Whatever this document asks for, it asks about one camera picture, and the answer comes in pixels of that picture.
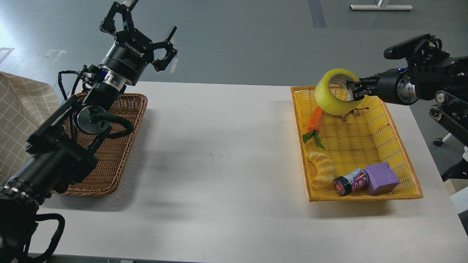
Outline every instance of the chair wheel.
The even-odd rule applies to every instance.
[[[442,138],[435,138],[432,143],[435,145],[435,146],[441,146],[442,144],[444,144],[444,142],[442,141]]]

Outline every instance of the purple sponge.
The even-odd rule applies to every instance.
[[[368,165],[364,171],[369,175],[367,192],[371,196],[391,192],[400,183],[388,162]]]

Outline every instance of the can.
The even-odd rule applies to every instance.
[[[341,195],[349,195],[356,189],[365,187],[369,184],[369,175],[363,169],[354,169],[347,175],[340,176],[333,181],[333,187]]]

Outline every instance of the yellow tape roll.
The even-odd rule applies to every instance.
[[[325,73],[319,84],[315,87],[315,100],[323,111],[331,115],[341,116],[350,112],[350,110],[361,103],[361,101],[345,102],[336,98],[331,93],[330,85],[339,85],[348,92],[349,99],[352,99],[351,92],[346,89],[347,81],[359,81],[359,77],[353,72],[342,68],[332,69]]]

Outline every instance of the checkered fabric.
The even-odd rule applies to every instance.
[[[30,158],[26,139],[58,107],[50,85],[0,72],[0,182]]]

